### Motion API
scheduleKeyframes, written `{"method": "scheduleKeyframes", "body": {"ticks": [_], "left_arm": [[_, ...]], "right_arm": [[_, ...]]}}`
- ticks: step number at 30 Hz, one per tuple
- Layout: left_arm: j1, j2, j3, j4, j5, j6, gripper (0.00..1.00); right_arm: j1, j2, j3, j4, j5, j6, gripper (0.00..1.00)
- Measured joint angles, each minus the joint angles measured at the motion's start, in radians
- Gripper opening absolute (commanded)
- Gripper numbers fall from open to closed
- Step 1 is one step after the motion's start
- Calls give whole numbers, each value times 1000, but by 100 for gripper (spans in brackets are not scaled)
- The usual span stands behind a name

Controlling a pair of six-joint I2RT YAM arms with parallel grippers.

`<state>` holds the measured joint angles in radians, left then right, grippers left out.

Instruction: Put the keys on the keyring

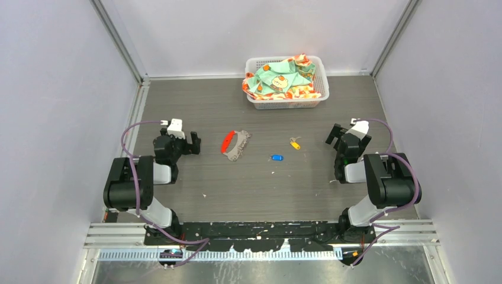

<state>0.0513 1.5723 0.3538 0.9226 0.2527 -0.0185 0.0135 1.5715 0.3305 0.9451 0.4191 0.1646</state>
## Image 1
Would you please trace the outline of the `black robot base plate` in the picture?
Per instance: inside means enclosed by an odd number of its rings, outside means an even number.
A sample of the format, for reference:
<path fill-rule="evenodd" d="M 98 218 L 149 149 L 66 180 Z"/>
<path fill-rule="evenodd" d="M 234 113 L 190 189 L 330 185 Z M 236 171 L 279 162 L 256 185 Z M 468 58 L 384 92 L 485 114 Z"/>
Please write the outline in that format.
<path fill-rule="evenodd" d="M 334 221 L 185 222 L 165 230 L 182 240 L 188 251 L 276 252 L 288 245 L 292 252 L 327 251 L 335 244 L 361 248 L 375 237 L 372 227 L 345 228 Z"/>

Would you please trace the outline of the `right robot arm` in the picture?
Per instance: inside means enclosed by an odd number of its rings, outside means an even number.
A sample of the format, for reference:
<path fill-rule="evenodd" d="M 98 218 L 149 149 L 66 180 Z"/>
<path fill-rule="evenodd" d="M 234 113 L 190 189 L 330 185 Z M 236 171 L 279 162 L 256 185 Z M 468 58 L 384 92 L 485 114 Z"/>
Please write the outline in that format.
<path fill-rule="evenodd" d="M 334 124 L 325 142 L 336 151 L 334 177 L 342 183 L 364 183 L 367 194 L 356 205 L 343 210 L 337 233 L 352 243 L 372 223 L 388 212 L 410 207 L 421 200 L 421 188 L 405 153 L 366 154 L 371 141 L 367 121 L 350 128 Z"/>

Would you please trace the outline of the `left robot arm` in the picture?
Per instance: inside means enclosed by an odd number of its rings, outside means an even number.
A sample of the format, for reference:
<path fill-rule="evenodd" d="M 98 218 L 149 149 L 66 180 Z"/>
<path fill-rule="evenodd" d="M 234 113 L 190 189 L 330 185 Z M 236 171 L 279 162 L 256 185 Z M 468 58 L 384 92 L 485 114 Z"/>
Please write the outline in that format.
<path fill-rule="evenodd" d="M 174 210 L 154 197 L 156 185 L 172 185 L 178 180 L 178 160 L 183 155 L 199 154 L 201 139 L 190 132 L 191 142 L 169 134 L 166 128 L 153 140 L 153 156 L 119 157 L 112 161 L 104 187 L 103 200 L 108 209 L 128 212 L 147 223 L 147 232 L 159 235 L 168 245 L 176 244 L 182 225 Z"/>

